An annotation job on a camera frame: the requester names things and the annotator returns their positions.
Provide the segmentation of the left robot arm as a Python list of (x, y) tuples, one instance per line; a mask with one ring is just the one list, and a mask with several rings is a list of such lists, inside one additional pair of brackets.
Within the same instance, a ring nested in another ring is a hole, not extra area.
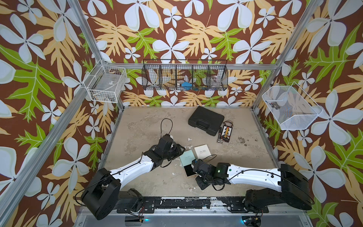
[(84, 189), (80, 200), (97, 220), (102, 220), (113, 210), (138, 212), (144, 197), (135, 189), (121, 189), (141, 175), (161, 167), (164, 160), (171, 162), (178, 158), (185, 150), (169, 134), (165, 134), (158, 144), (143, 152), (139, 159), (114, 170), (99, 169)]

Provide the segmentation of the black jewelry box drawer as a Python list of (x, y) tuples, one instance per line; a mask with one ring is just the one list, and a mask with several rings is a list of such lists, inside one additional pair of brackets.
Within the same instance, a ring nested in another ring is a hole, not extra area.
[(196, 175), (196, 173), (193, 171), (193, 166), (191, 164), (186, 165), (183, 168), (187, 177)]

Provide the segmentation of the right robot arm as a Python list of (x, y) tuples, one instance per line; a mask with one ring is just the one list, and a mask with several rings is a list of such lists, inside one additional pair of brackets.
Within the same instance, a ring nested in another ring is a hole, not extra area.
[(198, 175), (196, 182), (201, 190), (209, 186), (224, 189), (227, 184), (260, 187), (259, 190), (248, 190), (237, 205), (230, 204), (231, 212), (259, 212), (269, 205), (283, 203), (308, 211), (314, 204), (307, 178), (288, 164), (273, 169), (254, 169), (229, 163), (213, 166), (202, 159), (195, 159), (192, 161), (192, 170)]

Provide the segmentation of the white drawer jewelry box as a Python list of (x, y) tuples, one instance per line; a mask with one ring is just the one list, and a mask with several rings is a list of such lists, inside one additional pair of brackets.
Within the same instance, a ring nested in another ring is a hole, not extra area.
[(211, 152), (210, 152), (207, 144), (197, 146), (197, 147), (194, 148), (194, 150), (195, 150), (195, 154), (197, 156), (197, 159), (205, 159), (205, 158), (207, 158), (207, 157), (209, 157), (211, 155)]

